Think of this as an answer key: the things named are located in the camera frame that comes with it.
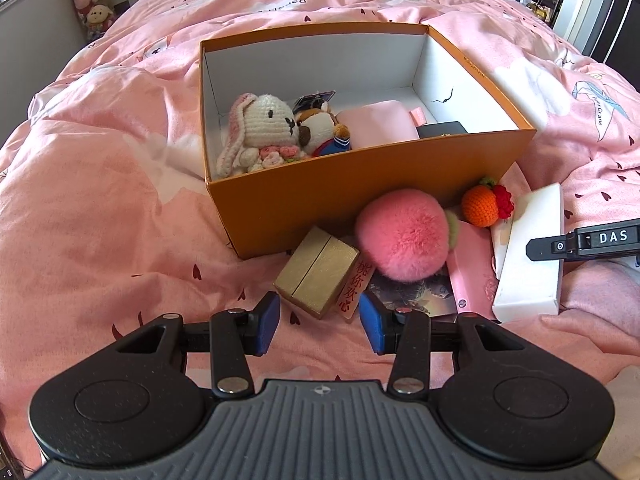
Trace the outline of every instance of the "pink pom pom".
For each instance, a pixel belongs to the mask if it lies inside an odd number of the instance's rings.
[[[416,282],[442,267],[449,225],[438,201],[417,189],[392,191],[366,206],[356,220],[360,249],[386,277]]]
[[[269,156],[270,153],[278,153],[277,146],[267,146],[260,149],[260,158],[265,159]]]
[[[298,154],[299,151],[300,148],[297,146],[281,146],[279,149],[282,158],[293,158]]]

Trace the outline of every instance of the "pink bedsheet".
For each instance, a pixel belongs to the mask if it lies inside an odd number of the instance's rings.
[[[251,308],[286,260],[239,261],[206,194],[199,42],[361,20],[431,23],[523,108],[540,132],[522,171],[533,188],[562,182],[567,228],[638,216],[638,94],[513,0],[140,0],[36,96],[0,152],[2,430],[29,466],[28,403],[46,379],[164,312],[192,322]],[[571,310],[510,328],[609,381],[640,364],[632,267],[581,267],[564,280]],[[434,359],[441,384],[450,364]],[[285,305],[270,352],[250,365],[258,380],[385,382],[391,360],[357,320]],[[208,381],[204,356],[190,374]]]

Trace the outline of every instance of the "card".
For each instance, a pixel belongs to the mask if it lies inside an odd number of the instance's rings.
[[[328,103],[334,95],[335,90],[331,90],[329,92],[318,92],[300,97],[293,105],[293,114],[295,115],[304,110],[310,110],[311,108],[320,108],[323,102]]]
[[[360,253],[336,302],[338,311],[345,319],[349,320],[353,317],[358,307],[360,295],[369,285],[375,270],[373,264]]]
[[[458,311],[446,266],[433,276],[413,283],[395,282],[376,271],[369,290],[390,310],[408,306],[431,317]]]

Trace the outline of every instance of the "pink card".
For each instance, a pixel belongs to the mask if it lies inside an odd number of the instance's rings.
[[[492,306],[498,280],[492,267],[491,231],[460,222],[455,248],[447,257],[447,269],[458,312],[475,312],[495,319]]]
[[[409,110],[409,115],[411,115],[416,127],[424,126],[427,123],[427,117],[425,117],[424,111],[419,106],[413,110]]]
[[[375,270],[376,268],[373,264],[360,253],[336,302],[340,313],[345,319],[348,320],[353,317],[358,307],[360,295],[369,285]]]

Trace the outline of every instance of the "crochet bunny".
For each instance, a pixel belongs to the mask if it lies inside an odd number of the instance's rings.
[[[260,148],[297,144],[298,126],[289,105],[268,94],[242,94],[229,112],[229,134],[216,171],[220,177],[244,173],[261,163]]]

